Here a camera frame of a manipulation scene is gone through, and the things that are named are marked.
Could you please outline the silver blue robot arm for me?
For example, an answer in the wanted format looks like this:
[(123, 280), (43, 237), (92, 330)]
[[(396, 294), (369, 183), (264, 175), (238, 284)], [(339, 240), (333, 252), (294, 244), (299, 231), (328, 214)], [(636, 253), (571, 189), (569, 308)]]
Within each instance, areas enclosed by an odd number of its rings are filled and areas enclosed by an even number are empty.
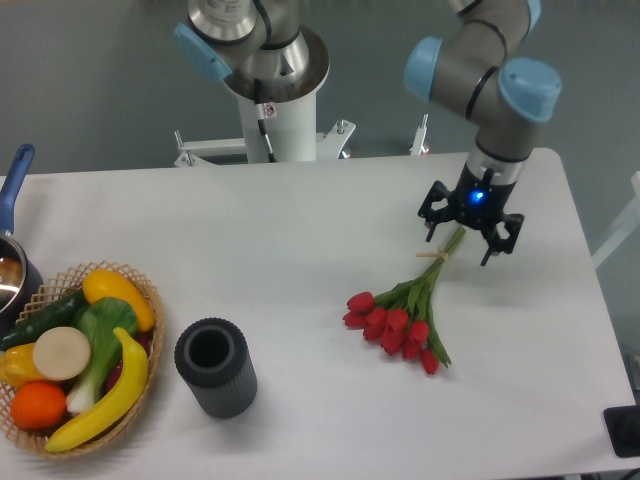
[[(480, 232), (489, 255), (513, 251), (524, 218), (505, 205), (561, 91), (557, 71), (516, 58), (537, 23), (536, 1), (455, 1), (462, 26), (450, 40), (412, 50), (404, 83), (478, 128), (455, 188), (435, 183), (418, 214), (429, 228), (455, 221)], [(252, 163), (339, 155), (343, 141), (316, 129), (316, 94), (330, 67), (322, 39), (296, 1), (192, 1), (173, 38), (202, 77), (235, 96)]]

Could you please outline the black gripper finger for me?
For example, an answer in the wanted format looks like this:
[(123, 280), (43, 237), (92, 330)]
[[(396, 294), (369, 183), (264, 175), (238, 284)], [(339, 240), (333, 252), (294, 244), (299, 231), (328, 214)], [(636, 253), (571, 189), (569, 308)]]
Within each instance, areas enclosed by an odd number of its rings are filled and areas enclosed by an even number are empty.
[(480, 232), (487, 243), (481, 266), (485, 266), (492, 256), (513, 252), (523, 223), (522, 214), (501, 213), (481, 225)]
[(424, 198), (418, 216), (424, 220), (428, 229), (426, 240), (430, 241), (439, 224), (450, 222), (454, 219), (454, 210), (449, 198), (452, 192), (441, 181), (435, 181)]

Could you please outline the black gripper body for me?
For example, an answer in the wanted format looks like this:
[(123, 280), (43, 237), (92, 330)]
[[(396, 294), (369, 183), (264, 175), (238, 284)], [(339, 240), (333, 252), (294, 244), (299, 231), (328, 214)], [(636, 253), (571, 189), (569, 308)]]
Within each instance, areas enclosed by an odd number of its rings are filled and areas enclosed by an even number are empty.
[(448, 198), (450, 217), (475, 230), (490, 229), (503, 223), (507, 231), (514, 231), (517, 215), (505, 214), (504, 207), (516, 183), (493, 184), (494, 170), (488, 172), (491, 177), (485, 180), (477, 177), (467, 165), (463, 167), (456, 188)]

